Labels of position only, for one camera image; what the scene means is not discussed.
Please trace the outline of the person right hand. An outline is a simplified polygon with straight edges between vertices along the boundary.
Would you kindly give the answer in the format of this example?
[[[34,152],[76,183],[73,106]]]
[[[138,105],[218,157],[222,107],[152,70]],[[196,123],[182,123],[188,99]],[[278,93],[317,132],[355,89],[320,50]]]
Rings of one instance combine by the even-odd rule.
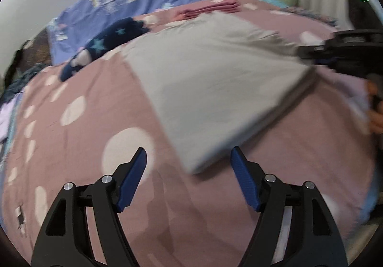
[[[367,75],[366,90],[371,107],[367,111],[367,118],[370,132],[377,135],[382,135],[383,131],[382,99],[378,96],[380,86],[382,86],[380,77],[369,73]]]

